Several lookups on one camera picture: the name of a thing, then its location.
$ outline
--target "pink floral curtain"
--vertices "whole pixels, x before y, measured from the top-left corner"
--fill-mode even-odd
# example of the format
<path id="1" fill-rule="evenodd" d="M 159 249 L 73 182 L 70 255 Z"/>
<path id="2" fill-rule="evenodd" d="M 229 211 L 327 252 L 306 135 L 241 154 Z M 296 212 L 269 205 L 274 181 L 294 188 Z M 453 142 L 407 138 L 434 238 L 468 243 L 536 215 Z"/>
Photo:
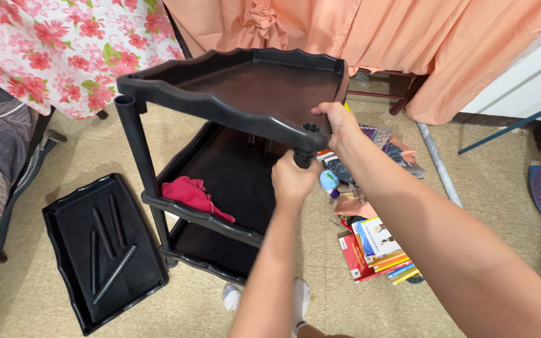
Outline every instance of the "pink floral curtain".
<path id="1" fill-rule="evenodd" d="M 85 119 L 117 76 L 183 58 L 158 0 L 0 0 L 0 86 L 44 115 Z"/>

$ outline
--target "black plastic shelf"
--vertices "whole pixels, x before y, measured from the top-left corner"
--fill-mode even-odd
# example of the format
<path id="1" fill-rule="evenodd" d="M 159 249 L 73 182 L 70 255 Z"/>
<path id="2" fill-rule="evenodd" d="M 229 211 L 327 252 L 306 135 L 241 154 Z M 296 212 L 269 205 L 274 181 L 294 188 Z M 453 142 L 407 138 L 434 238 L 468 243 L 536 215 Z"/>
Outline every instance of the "black plastic shelf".
<path id="1" fill-rule="evenodd" d="M 272 166 L 288 147 L 273 142 L 270 155 L 265 155 L 264 139 L 256 138 L 253 149 L 246 148 L 247 142 L 244 132 L 208 122 L 157 177 L 160 184 L 180 176 L 203 180 L 214 205 L 233 216 L 235 223 L 145 192 L 143 202 L 259 247 L 275 208 Z"/>
<path id="2" fill-rule="evenodd" d="M 348 65 L 342 59 L 300 49 L 211 50 L 117 79 L 118 91 L 242 132 L 306 150 L 327 148 L 331 133 L 321 102 L 343 102 Z M 302 126 L 312 123 L 318 132 Z"/>
<path id="3" fill-rule="evenodd" d="M 162 249 L 162 252 L 194 268 L 245 286 L 258 250 L 206 227 L 179 219 L 170 231 L 170 249 Z"/>
<path id="4" fill-rule="evenodd" d="M 116 199 L 126 246 L 114 226 L 109 196 Z M 91 289 L 91 233 L 96 231 L 92 208 L 101 215 L 116 256 L 106 257 L 99 245 L 97 290 L 119 265 L 131 245 L 137 250 L 101 300 L 94 304 Z M 43 208 L 49 239 L 54 246 L 58 270 L 68 289 L 70 303 L 84 335 L 91 334 L 120 313 L 139 303 L 168 283 L 157 245 L 131 190 L 120 174 L 109 174 L 79 188 Z"/>

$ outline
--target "white wall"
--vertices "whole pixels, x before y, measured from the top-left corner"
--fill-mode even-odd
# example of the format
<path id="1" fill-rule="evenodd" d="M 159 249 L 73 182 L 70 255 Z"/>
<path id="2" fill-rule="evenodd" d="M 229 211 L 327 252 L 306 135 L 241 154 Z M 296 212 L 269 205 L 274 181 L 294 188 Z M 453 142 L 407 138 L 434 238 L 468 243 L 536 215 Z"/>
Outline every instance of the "white wall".
<path id="1" fill-rule="evenodd" d="M 541 36 L 462 109 L 463 112 L 519 118 L 540 110 Z"/>

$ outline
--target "forearm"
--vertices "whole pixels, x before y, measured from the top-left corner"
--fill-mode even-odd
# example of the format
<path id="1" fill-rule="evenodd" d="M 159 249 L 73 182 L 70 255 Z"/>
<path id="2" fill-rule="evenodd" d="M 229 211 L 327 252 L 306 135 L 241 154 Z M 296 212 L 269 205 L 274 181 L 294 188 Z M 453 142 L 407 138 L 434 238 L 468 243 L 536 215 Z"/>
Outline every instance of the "forearm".
<path id="1" fill-rule="evenodd" d="M 301 203 L 278 204 L 244 289 L 230 337 L 289 337 L 296 222 Z"/>
<path id="2" fill-rule="evenodd" d="M 541 279 L 498 236 L 362 133 L 346 138 L 336 153 L 467 335 L 541 328 Z"/>

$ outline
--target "white sock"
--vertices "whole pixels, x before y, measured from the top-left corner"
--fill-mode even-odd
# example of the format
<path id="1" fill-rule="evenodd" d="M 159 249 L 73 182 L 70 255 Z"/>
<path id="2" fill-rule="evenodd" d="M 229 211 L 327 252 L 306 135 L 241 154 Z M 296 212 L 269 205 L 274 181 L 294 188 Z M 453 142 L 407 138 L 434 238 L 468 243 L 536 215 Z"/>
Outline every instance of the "white sock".
<path id="1" fill-rule="evenodd" d="M 225 308 L 233 316 L 235 315 L 237 308 L 239 307 L 239 301 L 241 300 L 241 291 L 233 284 L 228 284 L 222 291 L 222 303 Z"/>
<path id="2" fill-rule="evenodd" d="M 308 325 L 304 321 L 310 303 L 310 287 L 303 279 L 293 281 L 293 313 L 291 314 L 291 330 L 294 335 L 300 327 Z"/>

